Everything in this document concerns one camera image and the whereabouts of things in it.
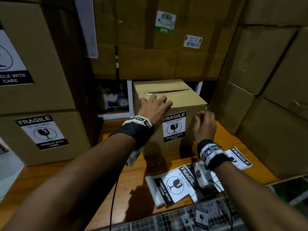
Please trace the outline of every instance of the hexagon logo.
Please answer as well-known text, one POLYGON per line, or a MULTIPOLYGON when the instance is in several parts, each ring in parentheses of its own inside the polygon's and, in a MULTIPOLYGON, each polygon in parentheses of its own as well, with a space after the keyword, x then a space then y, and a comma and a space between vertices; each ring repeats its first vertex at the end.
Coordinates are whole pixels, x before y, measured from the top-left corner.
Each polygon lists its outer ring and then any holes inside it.
POLYGON ((128 105, 128 100, 125 98, 122 98, 121 100, 119 100, 119 105, 121 107, 126 107, 128 105))

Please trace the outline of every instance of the person's left hand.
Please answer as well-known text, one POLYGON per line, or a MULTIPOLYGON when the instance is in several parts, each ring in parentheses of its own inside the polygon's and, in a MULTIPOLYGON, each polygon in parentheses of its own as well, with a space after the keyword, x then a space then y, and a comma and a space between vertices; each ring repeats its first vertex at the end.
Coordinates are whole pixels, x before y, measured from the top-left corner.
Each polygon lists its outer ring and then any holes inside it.
POLYGON ((156 100, 155 94, 152 94, 148 101, 145 98, 140 98, 141 107, 138 115, 148 118, 155 126, 155 130, 157 130, 173 104, 171 100, 166 101, 167 97, 165 95, 158 100, 156 100))

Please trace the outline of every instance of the white frame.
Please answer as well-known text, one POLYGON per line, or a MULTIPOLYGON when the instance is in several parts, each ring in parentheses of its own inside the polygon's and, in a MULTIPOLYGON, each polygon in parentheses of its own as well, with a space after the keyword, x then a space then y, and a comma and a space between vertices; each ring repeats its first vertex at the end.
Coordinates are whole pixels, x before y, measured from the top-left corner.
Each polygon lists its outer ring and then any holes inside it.
MULTIPOLYGON (((199 82, 195 88, 195 92, 200 95, 203 82, 199 82)), ((99 118, 104 120, 119 119, 119 118, 130 118, 134 116, 134 106, 133 106, 133 85, 131 80, 127 80, 127 92, 128 92, 128 106, 129 112, 125 113, 109 113, 109 114, 99 114, 99 118)))

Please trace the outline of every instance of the wooden tabletop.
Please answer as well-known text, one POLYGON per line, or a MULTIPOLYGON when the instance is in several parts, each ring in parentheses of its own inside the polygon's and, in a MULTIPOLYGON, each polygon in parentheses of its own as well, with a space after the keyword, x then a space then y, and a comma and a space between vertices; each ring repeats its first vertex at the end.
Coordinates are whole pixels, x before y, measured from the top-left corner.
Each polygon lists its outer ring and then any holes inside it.
MULTIPOLYGON (((110 120, 109 122, 105 122, 100 138, 105 139, 110 132, 114 131, 115 126, 120 126, 119 124, 122 123, 123 120, 110 120)), ((217 132, 214 141, 224 150, 231 149, 234 146, 237 147, 253 164, 251 168, 246 169, 244 172, 260 183, 265 185, 279 181, 237 137, 227 132, 219 123, 217 123, 217 132)), ((124 167, 115 194, 112 223, 117 224, 123 221, 134 221, 167 210, 191 205, 193 202, 187 196, 171 207, 157 209, 145 177, 165 173, 184 164, 189 164, 195 158, 196 156, 193 154, 180 155, 179 151, 146 160, 141 154, 133 167, 124 167)), ((25 167, 0 204, 0 229, 8 222, 21 203, 35 188, 68 163, 69 161, 61 161, 25 167)), ((113 192, 114 189, 110 191, 86 230, 100 229, 109 225, 113 192)))

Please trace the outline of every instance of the box top flap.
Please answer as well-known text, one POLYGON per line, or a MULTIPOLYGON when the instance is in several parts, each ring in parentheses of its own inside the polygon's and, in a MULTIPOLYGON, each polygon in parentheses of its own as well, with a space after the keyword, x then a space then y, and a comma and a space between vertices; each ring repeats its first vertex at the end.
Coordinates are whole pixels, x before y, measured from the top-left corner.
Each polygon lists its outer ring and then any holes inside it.
POLYGON ((207 104, 182 80, 142 81, 134 82, 139 98, 149 99, 156 94, 159 99, 163 95, 173 102, 172 108, 207 104))

